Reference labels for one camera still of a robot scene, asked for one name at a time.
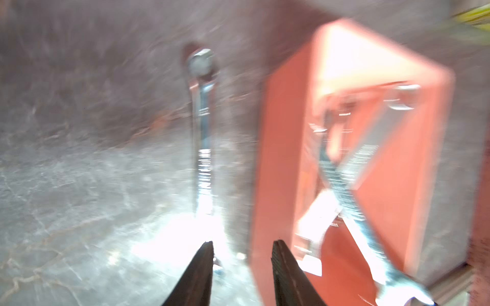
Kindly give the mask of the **orange handled adjustable wrench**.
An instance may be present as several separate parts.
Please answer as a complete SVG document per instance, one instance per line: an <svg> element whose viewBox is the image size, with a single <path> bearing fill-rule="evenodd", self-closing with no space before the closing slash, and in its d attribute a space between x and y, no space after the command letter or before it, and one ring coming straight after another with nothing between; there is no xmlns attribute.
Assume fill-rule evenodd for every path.
<svg viewBox="0 0 490 306"><path fill-rule="evenodd" d="M342 219L366 261L377 287L376 305L406 305L416 299L424 305L435 305L428 289L397 269L387 257L383 246L366 219L352 191L341 178L336 165L327 154L328 131L332 127L332 112L326 111L321 119L318 174L327 182L336 197Z"/></svg>

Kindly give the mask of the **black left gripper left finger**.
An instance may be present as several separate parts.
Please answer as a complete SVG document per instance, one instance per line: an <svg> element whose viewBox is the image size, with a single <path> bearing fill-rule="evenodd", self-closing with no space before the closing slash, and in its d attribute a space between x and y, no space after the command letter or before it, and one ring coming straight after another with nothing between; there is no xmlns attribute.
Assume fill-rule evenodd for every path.
<svg viewBox="0 0 490 306"><path fill-rule="evenodd" d="M213 243L204 242L162 306L210 305L213 260Z"/></svg>

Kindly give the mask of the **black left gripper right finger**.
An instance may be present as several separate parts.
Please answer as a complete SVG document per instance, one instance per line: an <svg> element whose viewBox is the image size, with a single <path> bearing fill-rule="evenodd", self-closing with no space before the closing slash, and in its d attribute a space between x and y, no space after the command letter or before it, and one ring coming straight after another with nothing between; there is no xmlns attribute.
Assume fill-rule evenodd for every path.
<svg viewBox="0 0 490 306"><path fill-rule="evenodd" d="M274 241L271 262L277 306L325 306L283 240Z"/></svg>

